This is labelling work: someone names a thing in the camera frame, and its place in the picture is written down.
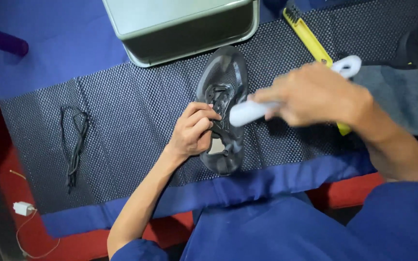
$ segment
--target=red floor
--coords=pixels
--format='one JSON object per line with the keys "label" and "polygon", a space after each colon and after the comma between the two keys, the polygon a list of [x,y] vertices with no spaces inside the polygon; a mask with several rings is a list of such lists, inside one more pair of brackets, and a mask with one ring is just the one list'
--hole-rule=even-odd
{"label": "red floor", "polygon": [[[23,174],[16,151],[11,143],[9,133],[0,111],[0,187],[6,198],[8,208],[18,201],[33,203],[26,180],[10,173],[9,170]],[[339,208],[362,204],[365,196],[382,182],[377,174],[356,177],[333,184],[324,184],[318,189],[308,191],[313,204],[318,209],[327,207]],[[27,217],[16,215],[11,211],[16,226],[19,227]],[[151,221],[145,230],[144,238],[157,241],[161,247],[186,241],[193,227],[190,213]],[[61,239],[59,246],[46,258],[47,261],[86,261],[107,256],[106,239],[108,231],[97,230],[77,234]],[[43,255],[56,245],[57,239],[46,234],[45,228],[37,214],[20,231],[23,248],[33,256]]]}

